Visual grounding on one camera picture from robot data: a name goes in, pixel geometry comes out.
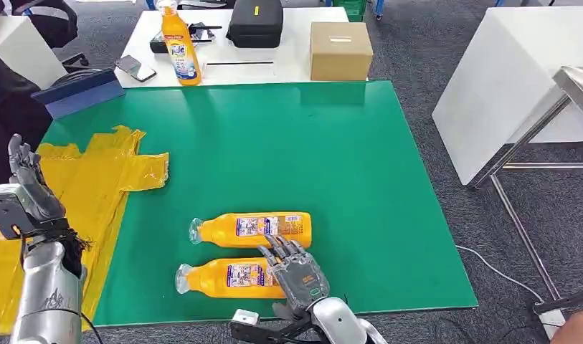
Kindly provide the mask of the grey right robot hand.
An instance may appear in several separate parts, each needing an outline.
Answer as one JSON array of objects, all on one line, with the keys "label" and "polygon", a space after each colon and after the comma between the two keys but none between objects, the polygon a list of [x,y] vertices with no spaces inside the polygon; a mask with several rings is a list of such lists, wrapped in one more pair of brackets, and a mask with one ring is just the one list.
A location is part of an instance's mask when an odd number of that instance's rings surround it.
[{"label": "grey right robot hand", "polygon": [[330,296],[330,284],[314,257],[296,240],[265,235],[270,248],[259,246],[267,267],[285,294],[286,303],[275,302],[278,318],[298,320],[312,306]]}]

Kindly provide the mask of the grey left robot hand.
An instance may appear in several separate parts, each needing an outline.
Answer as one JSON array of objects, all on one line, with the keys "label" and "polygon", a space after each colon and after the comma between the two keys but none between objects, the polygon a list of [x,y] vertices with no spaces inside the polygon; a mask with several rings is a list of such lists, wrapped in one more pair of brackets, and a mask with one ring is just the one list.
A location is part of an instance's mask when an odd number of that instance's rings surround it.
[{"label": "grey left robot hand", "polygon": [[43,222],[65,216],[65,207],[47,185],[40,166],[41,156],[15,133],[8,143],[11,183],[18,183],[29,197],[27,212]]}]

